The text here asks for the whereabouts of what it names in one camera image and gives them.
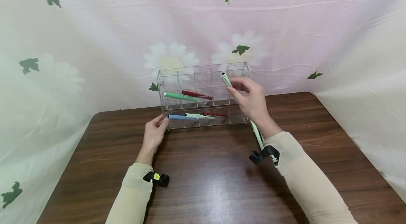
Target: dark red pen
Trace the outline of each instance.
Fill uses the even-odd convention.
[[[203,115],[208,115],[208,116],[228,116],[226,114],[214,113],[214,112],[203,112]]]
[[[213,99],[212,96],[201,95],[200,93],[194,93],[194,92],[192,92],[192,91],[185,91],[185,90],[182,90],[182,94],[183,94],[183,95],[187,95],[187,96],[192,96],[192,97],[203,98],[203,99],[210,99],[210,100]]]

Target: clear acrylic organizer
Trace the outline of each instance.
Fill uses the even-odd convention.
[[[247,123],[248,119],[241,112],[237,101],[226,90],[225,84],[221,80],[221,73],[226,72],[231,79],[248,77],[248,71],[246,63],[160,70],[158,86],[164,115],[203,114],[203,112],[222,114],[214,119],[171,120],[168,129]],[[164,96],[166,91],[180,95],[182,90],[199,93],[211,99],[196,97],[196,101],[188,101]]]

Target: arm sleeve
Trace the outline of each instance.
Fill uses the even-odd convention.
[[[142,178],[150,171],[150,165],[141,163],[128,168],[106,224],[143,224],[152,183]]]
[[[310,223],[357,223],[336,188],[290,133],[270,137],[264,146],[279,151],[276,167]]]

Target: pen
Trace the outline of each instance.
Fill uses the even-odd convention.
[[[224,84],[226,84],[226,86],[232,86],[231,82],[225,72],[221,73],[221,80],[223,80],[223,82],[224,82]]]
[[[255,134],[255,137],[257,138],[257,141],[258,141],[258,144],[259,144],[259,148],[262,150],[262,149],[264,149],[264,144],[262,143],[262,135],[259,133],[259,130],[258,130],[258,128],[257,128],[257,126],[254,124],[254,122],[253,121],[251,121],[250,120],[250,124],[251,124],[251,127],[253,128],[253,130],[254,130],[254,134]]]
[[[215,118],[213,116],[200,115],[200,114],[189,114],[189,113],[186,113],[185,117],[196,118],[196,119],[199,119],[199,118],[202,118],[202,119],[214,119]]]
[[[214,113],[214,112],[203,112],[203,115],[208,115],[208,116],[228,116],[226,114]]]
[[[203,99],[210,99],[210,100],[213,99],[212,96],[201,95],[200,93],[194,93],[192,91],[186,91],[186,90],[182,90],[182,94],[193,96],[193,97],[198,97],[198,98],[203,98]]]
[[[184,115],[168,115],[169,120],[197,120],[196,118],[185,117]]]
[[[169,91],[166,91],[164,93],[165,97],[168,98],[174,98],[174,99],[185,99],[186,101],[197,101],[197,99],[195,97],[190,97],[190,96],[186,96],[186,95],[178,95],[176,93],[171,93]]]

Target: finger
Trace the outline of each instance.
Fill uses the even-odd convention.
[[[169,119],[166,117],[161,121],[161,125],[159,126],[158,130],[162,131],[163,133],[165,132],[166,128],[168,128],[169,125]]]
[[[256,83],[253,82],[252,80],[248,79],[248,78],[232,78],[230,79],[230,82],[232,83],[232,85],[237,84],[237,85],[242,85],[243,89],[246,91],[247,93],[249,93],[251,91],[251,89],[253,87],[255,87]]]
[[[240,103],[243,101],[244,96],[242,96],[234,87],[227,87],[227,91],[235,98],[235,100]]]
[[[240,91],[245,91],[246,93],[250,92],[248,88],[246,88],[243,84],[240,83],[232,83],[232,87]]]
[[[150,123],[152,123],[153,125],[158,125],[159,122],[161,122],[161,120],[164,119],[163,114],[160,114],[159,116],[155,117],[154,119],[150,120]]]

